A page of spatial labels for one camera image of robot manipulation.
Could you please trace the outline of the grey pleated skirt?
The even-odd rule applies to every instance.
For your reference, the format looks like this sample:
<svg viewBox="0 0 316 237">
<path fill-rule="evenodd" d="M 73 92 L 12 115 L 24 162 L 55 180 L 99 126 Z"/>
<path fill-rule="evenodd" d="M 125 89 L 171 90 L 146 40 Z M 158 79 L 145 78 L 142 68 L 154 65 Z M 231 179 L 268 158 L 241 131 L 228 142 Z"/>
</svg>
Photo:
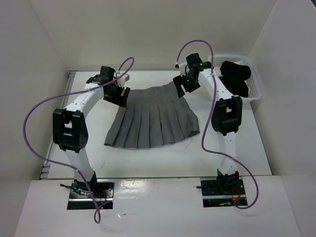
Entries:
<svg viewBox="0 0 316 237">
<path fill-rule="evenodd" d="M 173 82 L 131 90 L 120 107 L 104 144 L 123 149 L 149 149 L 181 142 L 199 134 L 198 117 Z"/>
</svg>

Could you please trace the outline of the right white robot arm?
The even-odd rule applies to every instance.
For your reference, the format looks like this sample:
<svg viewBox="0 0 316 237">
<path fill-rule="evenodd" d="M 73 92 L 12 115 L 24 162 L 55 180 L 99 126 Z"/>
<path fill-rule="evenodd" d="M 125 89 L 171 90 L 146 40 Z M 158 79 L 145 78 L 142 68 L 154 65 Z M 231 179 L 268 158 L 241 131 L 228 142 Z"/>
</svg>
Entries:
<svg viewBox="0 0 316 237">
<path fill-rule="evenodd" d="M 192 93 L 201 86 L 212 98 L 211 110 L 206 125 L 211 125 L 217 134 L 218 151 L 202 149 L 222 158 L 217 169 L 216 183 L 212 189 L 222 195 L 228 195 L 237 186 L 239 172 L 235 161 L 236 137 L 242 117 L 242 99 L 229 92 L 216 75 L 211 61 L 203 62 L 198 53 L 190 54 L 185 62 L 176 63 L 179 75 L 173 79 L 178 97 L 186 92 Z"/>
</svg>

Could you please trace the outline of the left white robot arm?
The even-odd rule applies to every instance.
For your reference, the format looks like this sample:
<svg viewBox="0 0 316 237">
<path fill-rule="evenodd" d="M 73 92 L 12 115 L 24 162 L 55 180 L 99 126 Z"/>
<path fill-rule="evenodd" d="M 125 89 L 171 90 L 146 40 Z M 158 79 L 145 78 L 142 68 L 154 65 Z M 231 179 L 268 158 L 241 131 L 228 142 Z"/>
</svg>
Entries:
<svg viewBox="0 0 316 237">
<path fill-rule="evenodd" d="M 53 112 L 53 142 L 64 151 L 70 165 L 75 168 L 73 189 L 86 197 L 95 196 L 101 186 L 85 149 L 88 142 L 85 119 L 101 99 L 126 107 L 130 92 L 130 88 L 125 87 L 128 80 L 129 74 L 103 66 L 99 74 L 86 81 L 83 92 L 72 103 Z"/>
</svg>

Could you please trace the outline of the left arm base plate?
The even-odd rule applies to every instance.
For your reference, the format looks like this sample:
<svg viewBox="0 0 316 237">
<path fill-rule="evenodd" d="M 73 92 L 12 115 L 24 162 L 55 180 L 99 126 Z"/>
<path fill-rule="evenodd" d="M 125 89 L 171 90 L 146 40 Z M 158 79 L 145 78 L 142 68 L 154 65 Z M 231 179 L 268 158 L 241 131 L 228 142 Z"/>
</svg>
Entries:
<svg viewBox="0 0 316 237">
<path fill-rule="evenodd" d="M 95 209 L 94 202 L 85 184 L 80 186 L 74 181 L 70 186 L 66 185 L 66 188 L 70 190 L 67 204 L 68 210 Z M 97 188 L 91 190 L 97 205 L 101 206 L 101 209 L 113 208 L 114 182 L 98 183 Z"/>
</svg>

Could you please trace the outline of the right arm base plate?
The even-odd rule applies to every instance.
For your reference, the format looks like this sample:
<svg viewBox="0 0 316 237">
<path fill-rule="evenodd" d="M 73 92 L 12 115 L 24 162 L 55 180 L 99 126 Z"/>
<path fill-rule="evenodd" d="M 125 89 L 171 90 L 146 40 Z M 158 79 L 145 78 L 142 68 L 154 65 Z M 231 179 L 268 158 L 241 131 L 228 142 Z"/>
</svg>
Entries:
<svg viewBox="0 0 316 237">
<path fill-rule="evenodd" d="M 197 189 L 201 190 L 203 207 L 233 206 L 235 201 L 241 207 L 248 205 L 242 179 L 222 191 L 216 178 L 201 178 Z"/>
</svg>

